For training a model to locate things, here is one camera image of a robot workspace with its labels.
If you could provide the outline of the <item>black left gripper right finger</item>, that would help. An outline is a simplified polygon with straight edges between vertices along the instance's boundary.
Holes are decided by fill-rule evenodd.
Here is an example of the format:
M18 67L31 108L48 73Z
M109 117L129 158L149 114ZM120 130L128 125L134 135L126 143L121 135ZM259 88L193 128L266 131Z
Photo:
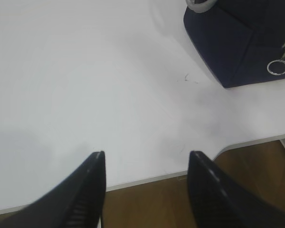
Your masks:
M199 228L285 228L285 212L256 197L201 151L191 151L188 195Z

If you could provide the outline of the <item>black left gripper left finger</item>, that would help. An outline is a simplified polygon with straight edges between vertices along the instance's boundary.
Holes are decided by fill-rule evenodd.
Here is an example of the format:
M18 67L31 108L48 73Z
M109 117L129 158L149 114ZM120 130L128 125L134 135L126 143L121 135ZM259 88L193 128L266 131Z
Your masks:
M0 221L0 228L102 228L105 192L105 153L93 152L50 192Z

